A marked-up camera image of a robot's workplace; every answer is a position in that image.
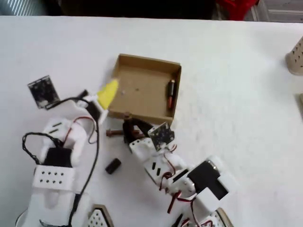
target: screw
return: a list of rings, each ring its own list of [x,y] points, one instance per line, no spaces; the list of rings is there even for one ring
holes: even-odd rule
[[[140,133],[139,130],[134,130],[133,133],[135,135],[138,135]],[[106,130],[106,136],[107,137],[112,137],[112,136],[123,136],[124,133],[122,130],[110,130],[110,129],[107,129]]]

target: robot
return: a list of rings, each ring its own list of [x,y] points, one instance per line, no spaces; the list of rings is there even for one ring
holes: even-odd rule
[[[145,138],[136,139],[134,126],[142,131]],[[237,187],[236,180],[226,171],[220,159],[212,156],[190,168],[174,153],[177,148],[172,145],[175,133],[168,123],[153,127],[126,113],[123,131],[131,153],[143,165],[149,177],[160,191],[164,190],[172,196],[168,213],[175,200],[188,203],[173,226],[200,227],[208,223],[212,226],[215,222],[212,214]]]
[[[98,127],[105,120],[108,106],[115,92],[102,95],[70,98],[74,110],[81,112],[74,120],[52,118],[42,133],[27,133],[23,137],[23,150],[37,166],[33,179],[33,191],[26,212],[17,220],[18,227],[112,227],[113,222],[104,206],[93,206],[85,188],[98,158]],[[85,108],[93,102],[100,116]],[[142,138],[133,133],[137,126],[143,133]],[[78,166],[87,139],[97,129],[96,158],[89,178],[80,192],[76,191]],[[236,181],[228,173],[217,157],[209,157],[194,168],[189,167],[174,150],[175,133],[167,123],[154,127],[142,120],[125,115],[123,124],[125,142],[131,153],[142,164],[149,177],[159,187],[172,196],[168,213],[174,202],[187,203],[173,227],[185,225],[200,227],[215,222],[212,214],[228,199],[236,189]],[[39,157],[32,155],[26,148],[29,135],[45,136]]]
[[[16,220],[18,227],[111,227],[113,223],[104,206],[92,204],[85,193],[94,171],[99,153],[99,126],[108,114],[118,81],[113,80],[96,95],[72,97],[54,103],[69,118],[54,117],[43,132],[26,133],[22,139],[23,150],[35,161],[32,195],[28,209]],[[91,142],[96,132],[96,141]],[[28,136],[43,136],[40,155],[33,155],[26,147]],[[78,167],[86,140],[97,146],[96,156],[89,176],[81,191],[77,190]]]

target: perforated plate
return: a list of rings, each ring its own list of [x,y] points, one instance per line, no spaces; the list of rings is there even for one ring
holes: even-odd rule
[[[37,165],[33,187],[72,191],[74,168]]]
[[[101,210],[95,209],[91,214],[86,227],[109,227]]]

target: open cardboard box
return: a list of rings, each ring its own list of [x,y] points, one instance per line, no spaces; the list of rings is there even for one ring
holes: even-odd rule
[[[119,79],[118,92],[109,107],[109,115],[124,118],[125,112],[141,120],[172,123],[178,99],[181,65],[152,58],[120,54],[113,77]],[[173,108],[167,108],[167,85],[174,79]]]

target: white table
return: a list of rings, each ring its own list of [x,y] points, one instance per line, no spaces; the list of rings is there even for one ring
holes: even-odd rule
[[[284,55],[303,35],[302,24],[83,17],[0,17],[0,222],[12,226],[28,204],[34,162],[21,138],[41,131],[50,113],[38,110],[27,84],[50,75],[60,98],[97,91],[119,53],[180,62],[173,129],[178,153],[196,165],[219,155],[240,183],[223,208],[237,227],[301,226],[303,122]],[[159,192],[122,138],[102,128],[101,155],[88,186],[117,227],[167,227],[170,197]],[[28,141],[39,152],[40,139]],[[83,157],[84,182],[95,147]],[[122,160],[114,175],[105,165]]]

